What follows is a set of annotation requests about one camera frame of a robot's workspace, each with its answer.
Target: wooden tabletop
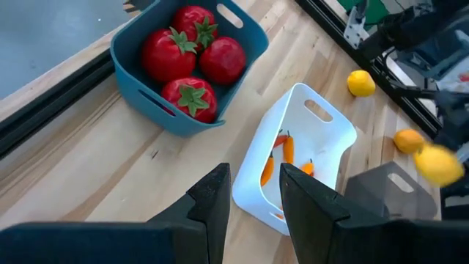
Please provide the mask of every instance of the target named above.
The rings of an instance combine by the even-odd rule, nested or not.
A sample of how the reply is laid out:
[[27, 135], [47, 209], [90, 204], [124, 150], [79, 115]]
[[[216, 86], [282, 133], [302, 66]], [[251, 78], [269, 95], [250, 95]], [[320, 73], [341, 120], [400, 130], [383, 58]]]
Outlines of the wooden tabletop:
[[[259, 21], [270, 46], [227, 109], [225, 125], [189, 139], [173, 136], [130, 108], [110, 76], [0, 161], [0, 227], [31, 220], [146, 221], [220, 162], [230, 163], [234, 178], [262, 115], [297, 82], [313, 87], [355, 125], [358, 138], [342, 157], [336, 190], [344, 191], [347, 178], [394, 160], [439, 200], [392, 142], [397, 130], [416, 126], [380, 89], [368, 98], [347, 91], [357, 65], [294, 1], [237, 2]], [[331, 5], [344, 14], [335, 0]], [[1, 102], [0, 114], [92, 59], [112, 34], [34, 81], [30, 91]], [[232, 202], [224, 263], [296, 259], [289, 237]]]

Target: tomato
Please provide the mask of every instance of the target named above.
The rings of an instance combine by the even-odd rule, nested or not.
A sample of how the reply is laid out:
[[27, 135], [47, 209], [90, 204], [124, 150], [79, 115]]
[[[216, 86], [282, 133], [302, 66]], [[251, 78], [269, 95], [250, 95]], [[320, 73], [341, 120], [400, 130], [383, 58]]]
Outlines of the tomato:
[[180, 78], [169, 82], [161, 90], [161, 97], [200, 122], [215, 121], [217, 99], [206, 81], [196, 78]]
[[202, 53], [199, 66], [209, 81], [222, 85], [232, 84], [243, 74], [246, 55], [236, 40], [220, 37]]
[[161, 29], [144, 41], [141, 65], [159, 82], [188, 77], [196, 67], [196, 44], [189, 42], [184, 32]]
[[469, 72], [459, 74], [459, 80], [461, 82], [469, 82]]
[[203, 7], [186, 6], [179, 9], [173, 17], [171, 26], [178, 32], [185, 32], [189, 41], [197, 45], [196, 51], [208, 47], [218, 36], [215, 16]]

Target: gray floor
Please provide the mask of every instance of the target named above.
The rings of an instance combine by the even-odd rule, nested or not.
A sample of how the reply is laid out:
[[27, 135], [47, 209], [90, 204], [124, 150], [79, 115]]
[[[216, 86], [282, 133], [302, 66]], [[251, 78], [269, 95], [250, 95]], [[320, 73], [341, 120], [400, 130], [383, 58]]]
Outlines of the gray floor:
[[0, 99], [128, 19], [121, 0], [1, 0]]

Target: yellow lemon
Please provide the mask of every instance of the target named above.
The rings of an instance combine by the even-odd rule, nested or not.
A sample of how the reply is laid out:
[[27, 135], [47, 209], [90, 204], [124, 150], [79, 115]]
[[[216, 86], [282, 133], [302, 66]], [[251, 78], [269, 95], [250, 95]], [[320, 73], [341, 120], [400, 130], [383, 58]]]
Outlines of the yellow lemon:
[[464, 175], [464, 167], [456, 155], [440, 145], [425, 144], [413, 154], [413, 160], [417, 171], [437, 187], [448, 186]]
[[394, 135], [394, 144], [403, 153], [414, 153], [425, 144], [423, 136], [413, 129], [403, 129]]
[[354, 96], [370, 96], [376, 90], [373, 78], [365, 70], [354, 70], [347, 78], [349, 91]]

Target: plastic basket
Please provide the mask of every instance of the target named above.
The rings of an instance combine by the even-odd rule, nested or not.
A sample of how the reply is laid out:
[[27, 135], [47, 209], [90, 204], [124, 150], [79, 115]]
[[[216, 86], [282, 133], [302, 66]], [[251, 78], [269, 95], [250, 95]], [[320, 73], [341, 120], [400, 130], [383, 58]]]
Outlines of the plastic basket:
[[[331, 120], [322, 120], [306, 107], [309, 100], [327, 112]], [[265, 113], [234, 180], [233, 199], [243, 210], [288, 235], [280, 209], [282, 147], [273, 149], [276, 162], [272, 178], [263, 187], [260, 185], [262, 171], [280, 129], [288, 130], [295, 140], [293, 165], [301, 167], [311, 158], [314, 177], [332, 189], [336, 187], [340, 158], [355, 142], [357, 133], [340, 111], [305, 84], [294, 85]]]
[[[154, 82], [144, 72], [139, 61], [141, 44], [151, 32], [167, 28], [175, 12], [184, 5], [197, 4], [215, 15], [220, 36], [238, 41], [246, 53], [246, 69], [237, 83], [229, 86], [213, 85], [218, 100], [217, 119], [214, 123], [199, 122], [164, 100], [158, 93], [162, 84]], [[228, 21], [217, 7], [224, 5], [242, 21], [238, 28]], [[111, 43], [111, 55], [116, 67], [116, 78], [123, 98], [137, 111], [178, 136], [192, 136], [208, 128], [225, 123], [220, 117], [235, 96], [246, 73], [254, 61], [267, 49], [268, 39], [262, 28], [231, 0], [160, 0], [145, 9], [139, 17], [118, 32]], [[198, 70], [193, 76], [203, 76]]]

